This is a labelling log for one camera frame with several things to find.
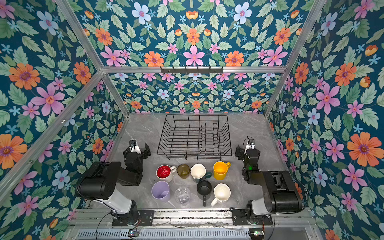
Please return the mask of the white mug red inside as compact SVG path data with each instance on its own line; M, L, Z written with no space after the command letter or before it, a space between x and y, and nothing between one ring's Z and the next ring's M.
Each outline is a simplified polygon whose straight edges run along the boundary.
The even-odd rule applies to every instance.
M176 170L176 166L161 165L156 170L156 176L160 181L170 183Z

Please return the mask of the lavender plastic cup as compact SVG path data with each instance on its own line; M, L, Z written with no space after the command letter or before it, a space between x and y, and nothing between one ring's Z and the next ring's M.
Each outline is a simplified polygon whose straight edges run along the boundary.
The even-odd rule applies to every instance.
M171 189L165 181L155 183L151 189L151 194L154 199L162 202L168 202L171 199Z

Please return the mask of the olive green glass cup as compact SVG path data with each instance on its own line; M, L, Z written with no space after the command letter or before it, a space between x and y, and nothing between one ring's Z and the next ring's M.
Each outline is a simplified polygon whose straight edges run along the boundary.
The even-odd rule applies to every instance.
M177 167L177 174L181 179L187 179L190 174L190 167L187 164L181 164Z

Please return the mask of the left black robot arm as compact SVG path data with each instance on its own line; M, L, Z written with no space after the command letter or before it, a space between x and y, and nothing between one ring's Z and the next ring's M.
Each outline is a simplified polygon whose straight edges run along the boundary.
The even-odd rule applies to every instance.
M143 214L139 212L136 202L119 192L116 185L139 186L143 178L144 160L151 156L151 150L147 144L141 150L136 140L130 140L123 156L124 168L121 162L93 163L77 183L76 193L109 208L114 217L113 226L136 226L143 221Z

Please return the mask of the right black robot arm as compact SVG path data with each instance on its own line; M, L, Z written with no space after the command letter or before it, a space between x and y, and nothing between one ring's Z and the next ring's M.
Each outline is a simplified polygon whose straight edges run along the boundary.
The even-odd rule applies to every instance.
M262 188L262 196L248 201L243 218L250 225L261 223L272 214L297 214L305 209L302 194L288 171L262 171L259 168L261 151L255 140L246 137L237 146L235 156L243 162L242 176L249 185Z

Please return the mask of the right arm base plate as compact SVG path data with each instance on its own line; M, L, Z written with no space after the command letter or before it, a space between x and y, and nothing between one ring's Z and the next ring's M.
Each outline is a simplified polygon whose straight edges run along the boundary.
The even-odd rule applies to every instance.
M270 215L255 215L251 209L230 208L234 226L272 226Z

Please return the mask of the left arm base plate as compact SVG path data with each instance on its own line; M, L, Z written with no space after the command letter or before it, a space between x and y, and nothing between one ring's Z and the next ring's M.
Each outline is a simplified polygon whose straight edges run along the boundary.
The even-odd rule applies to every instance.
M114 217L112 226L114 227L135 227L151 226L154 220L155 211L153 210L131 210L127 214L117 214L111 212Z

